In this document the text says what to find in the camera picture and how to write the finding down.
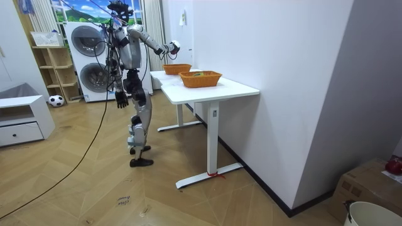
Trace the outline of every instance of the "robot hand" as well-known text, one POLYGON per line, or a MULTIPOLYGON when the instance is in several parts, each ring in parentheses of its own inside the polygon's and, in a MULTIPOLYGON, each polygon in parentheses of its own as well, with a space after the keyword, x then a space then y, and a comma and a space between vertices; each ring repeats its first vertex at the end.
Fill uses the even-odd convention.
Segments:
POLYGON ((127 95, 124 91, 116 91, 114 95, 116 96, 117 108, 124 108, 128 105, 127 95))

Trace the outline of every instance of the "window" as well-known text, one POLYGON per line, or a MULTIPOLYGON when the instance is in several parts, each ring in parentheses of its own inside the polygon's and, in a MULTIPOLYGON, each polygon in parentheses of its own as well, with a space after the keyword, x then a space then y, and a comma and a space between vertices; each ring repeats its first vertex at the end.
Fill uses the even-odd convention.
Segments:
MULTIPOLYGON (((134 10, 134 15, 129 18, 129 24, 143 23, 143 10, 142 0, 121 0, 122 2, 128 2, 129 9, 134 10)), ((94 23, 106 23, 110 16, 108 13, 112 11, 107 8, 109 0, 93 0, 96 4, 89 0, 66 0, 67 4, 64 4, 61 0, 50 0, 53 8, 53 12, 56 17, 56 21, 59 25, 62 25, 64 21, 80 21, 80 22, 94 22, 94 23)))

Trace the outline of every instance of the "soccer ball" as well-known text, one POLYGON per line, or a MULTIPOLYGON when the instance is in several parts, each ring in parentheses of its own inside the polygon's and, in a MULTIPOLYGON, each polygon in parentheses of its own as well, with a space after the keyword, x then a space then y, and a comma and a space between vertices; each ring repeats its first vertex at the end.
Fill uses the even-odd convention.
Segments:
POLYGON ((64 104, 64 98, 60 95, 54 95, 49 97, 49 104, 54 107, 60 107, 64 104))

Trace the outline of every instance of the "washing machine door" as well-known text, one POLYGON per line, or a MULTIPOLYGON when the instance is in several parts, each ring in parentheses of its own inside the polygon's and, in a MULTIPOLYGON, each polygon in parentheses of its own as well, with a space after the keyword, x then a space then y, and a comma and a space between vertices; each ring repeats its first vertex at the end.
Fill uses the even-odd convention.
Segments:
POLYGON ((74 47, 82 54, 88 57, 99 56, 105 50, 105 43, 101 33, 91 26, 76 27, 71 40, 74 47))
POLYGON ((107 81, 109 74, 104 68, 105 65, 98 63, 86 65, 80 73, 81 84, 93 92, 106 92, 107 85, 110 85, 108 90, 112 90, 113 80, 107 81))

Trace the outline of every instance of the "washing machine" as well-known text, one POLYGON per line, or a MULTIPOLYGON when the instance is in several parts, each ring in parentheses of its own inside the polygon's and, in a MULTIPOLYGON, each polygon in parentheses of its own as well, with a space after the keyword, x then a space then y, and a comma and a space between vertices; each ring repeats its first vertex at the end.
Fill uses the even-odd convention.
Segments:
MULTIPOLYGON (((106 87, 112 83, 112 78, 107 80, 108 72, 105 66, 107 46, 104 42, 100 42, 104 41, 101 28, 92 23, 67 22, 64 29, 85 101, 106 100, 106 87)), ((149 63, 145 73, 147 59, 145 48, 144 43, 141 43, 141 68, 138 69, 138 74, 140 78, 144 76, 144 89, 153 94, 149 63)), ((115 99, 112 86, 107 92, 107 99, 115 99)))

